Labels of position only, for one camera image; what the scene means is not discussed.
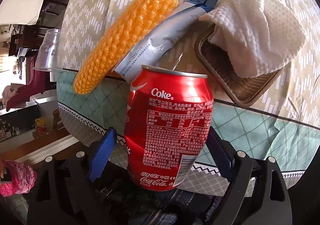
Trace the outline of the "red Coke can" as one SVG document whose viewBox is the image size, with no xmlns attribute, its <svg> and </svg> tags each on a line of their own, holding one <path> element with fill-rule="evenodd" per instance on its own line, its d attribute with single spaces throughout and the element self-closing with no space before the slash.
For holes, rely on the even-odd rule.
<svg viewBox="0 0 320 225">
<path fill-rule="evenodd" d="M 124 137 L 127 169 L 137 185 L 167 191 L 184 181 L 212 120 L 207 78 L 143 65 L 131 82 Z"/>
</svg>

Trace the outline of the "clear plastic cup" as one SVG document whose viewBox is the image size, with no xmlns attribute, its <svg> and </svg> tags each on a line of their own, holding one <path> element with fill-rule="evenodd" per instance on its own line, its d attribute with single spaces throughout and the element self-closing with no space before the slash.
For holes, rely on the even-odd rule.
<svg viewBox="0 0 320 225">
<path fill-rule="evenodd" d="M 39 48 L 34 70 L 43 72 L 58 72 L 62 68 L 57 65 L 60 29 L 47 30 Z"/>
</svg>

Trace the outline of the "brown plastic tray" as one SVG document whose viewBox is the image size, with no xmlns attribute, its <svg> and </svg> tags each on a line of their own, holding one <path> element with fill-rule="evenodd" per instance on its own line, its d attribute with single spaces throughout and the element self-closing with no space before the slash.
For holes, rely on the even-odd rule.
<svg viewBox="0 0 320 225">
<path fill-rule="evenodd" d="M 248 108 L 271 87 L 283 69 L 257 77 L 238 77 L 227 52 L 208 41 L 214 28 L 215 25 L 211 25 L 196 40 L 196 57 L 211 75 L 215 76 L 231 101 L 240 107 Z"/>
</svg>

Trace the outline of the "white paper towel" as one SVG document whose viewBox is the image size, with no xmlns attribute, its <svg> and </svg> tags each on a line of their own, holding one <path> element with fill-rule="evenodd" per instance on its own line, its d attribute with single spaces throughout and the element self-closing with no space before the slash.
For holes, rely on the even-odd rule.
<svg viewBox="0 0 320 225">
<path fill-rule="evenodd" d="M 199 20 L 215 25 L 208 41 L 227 52 L 240 78 L 283 68 L 307 40 L 295 14 L 280 0 L 219 0 Z"/>
</svg>

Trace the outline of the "silver blue sachet wrapper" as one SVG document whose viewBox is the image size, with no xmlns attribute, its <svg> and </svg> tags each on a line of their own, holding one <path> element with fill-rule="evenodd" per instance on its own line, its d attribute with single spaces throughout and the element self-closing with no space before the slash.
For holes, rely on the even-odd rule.
<svg viewBox="0 0 320 225">
<path fill-rule="evenodd" d="M 218 0 L 187 0 L 148 33 L 117 63 L 113 71 L 130 83 L 140 73 L 142 66 L 154 66 L 199 19 L 212 11 Z"/>
</svg>

